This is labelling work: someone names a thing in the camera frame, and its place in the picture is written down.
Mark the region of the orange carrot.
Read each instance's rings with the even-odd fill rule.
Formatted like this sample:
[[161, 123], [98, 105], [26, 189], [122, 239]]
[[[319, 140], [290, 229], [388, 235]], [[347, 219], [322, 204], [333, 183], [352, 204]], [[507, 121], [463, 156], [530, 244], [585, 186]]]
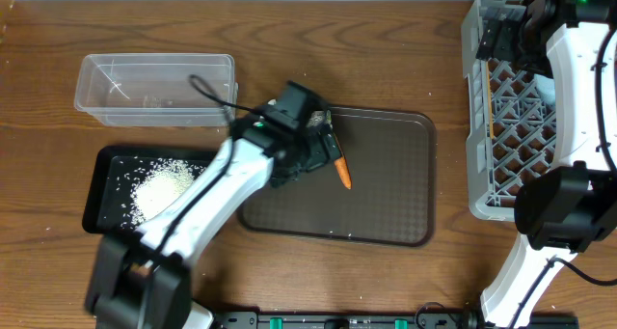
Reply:
[[338, 142], [338, 139], [335, 138], [335, 141], [336, 141], [336, 145], [341, 154], [341, 157], [335, 161], [335, 167], [336, 167], [338, 176], [342, 184], [344, 185], [344, 187], [348, 190], [351, 190], [352, 189], [352, 179], [351, 179], [351, 175], [348, 169], [346, 158], [344, 156], [342, 146]]

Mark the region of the pile of rice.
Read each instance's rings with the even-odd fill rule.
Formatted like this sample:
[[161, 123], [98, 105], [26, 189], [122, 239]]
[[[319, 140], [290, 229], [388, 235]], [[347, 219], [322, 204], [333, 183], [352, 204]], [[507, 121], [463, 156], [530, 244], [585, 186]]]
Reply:
[[187, 160], [157, 158], [138, 162], [136, 170], [123, 175], [130, 181], [129, 201], [121, 203], [123, 228], [137, 228], [178, 199], [202, 173], [202, 165]]

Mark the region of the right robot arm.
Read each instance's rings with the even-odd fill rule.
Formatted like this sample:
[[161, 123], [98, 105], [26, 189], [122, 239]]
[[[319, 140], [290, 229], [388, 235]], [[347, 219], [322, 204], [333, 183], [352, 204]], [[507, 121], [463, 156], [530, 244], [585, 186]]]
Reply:
[[476, 51], [547, 78], [555, 89], [549, 170], [514, 201], [517, 237], [467, 328], [532, 328], [557, 273], [616, 228], [616, 0], [523, 0], [494, 17]]

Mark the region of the foil snack wrapper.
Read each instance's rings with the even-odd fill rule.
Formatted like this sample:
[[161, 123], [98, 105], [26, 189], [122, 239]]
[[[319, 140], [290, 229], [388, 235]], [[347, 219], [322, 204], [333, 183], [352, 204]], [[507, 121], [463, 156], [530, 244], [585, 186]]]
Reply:
[[307, 128], [319, 129], [326, 124], [330, 124], [331, 122], [332, 117], [329, 110], [318, 110], [311, 114], [308, 120]]

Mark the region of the light blue bowl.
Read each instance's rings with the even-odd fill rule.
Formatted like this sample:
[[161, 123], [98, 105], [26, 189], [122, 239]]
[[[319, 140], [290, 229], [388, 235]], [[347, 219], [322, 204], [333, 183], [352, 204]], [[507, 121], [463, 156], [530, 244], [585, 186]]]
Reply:
[[555, 83], [552, 78], [544, 75], [535, 74], [534, 81], [539, 98], [548, 106], [554, 106], [556, 103]]

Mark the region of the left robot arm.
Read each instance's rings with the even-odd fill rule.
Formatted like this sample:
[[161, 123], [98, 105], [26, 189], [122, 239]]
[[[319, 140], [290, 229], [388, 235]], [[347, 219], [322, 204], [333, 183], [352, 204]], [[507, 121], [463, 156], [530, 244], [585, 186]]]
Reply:
[[214, 314], [191, 295], [191, 270], [203, 250], [254, 192], [340, 157], [327, 112], [288, 124], [251, 115], [234, 121], [178, 199], [135, 231], [102, 238], [85, 301], [97, 327], [211, 327]]

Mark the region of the wooden chopstick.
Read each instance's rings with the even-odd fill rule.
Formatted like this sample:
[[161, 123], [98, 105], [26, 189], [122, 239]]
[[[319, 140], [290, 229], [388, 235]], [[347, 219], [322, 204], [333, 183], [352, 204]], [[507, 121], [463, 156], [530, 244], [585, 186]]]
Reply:
[[495, 138], [494, 116], [493, 116], [493, 105], [492, 105], [493, 92], [491, 88], [491, 76], [488, 71], [487, 71], [486, 78], [487, 78], [487, 101], [488, 101], [488, 116], [489, 116], [489, 136], [490, 136], [490, 139], [493, 140]]

